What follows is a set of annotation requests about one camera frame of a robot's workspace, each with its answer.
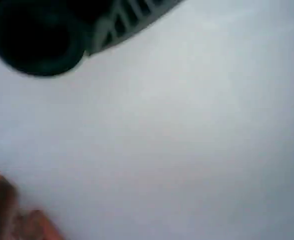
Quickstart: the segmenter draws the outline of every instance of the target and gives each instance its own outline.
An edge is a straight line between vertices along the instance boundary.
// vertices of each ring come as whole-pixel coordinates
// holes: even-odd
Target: white surface
[[[70,240],[294,240],[294,1],[187,0],[55,80],[0,63],[0,171]]]

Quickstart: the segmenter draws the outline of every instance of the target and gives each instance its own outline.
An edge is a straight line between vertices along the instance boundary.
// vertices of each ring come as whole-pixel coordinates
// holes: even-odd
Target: black rubber part
[[[0,3],[0,58],[33,76],[50,77],[74,68],[86,49],[83,24],[58,1]]]

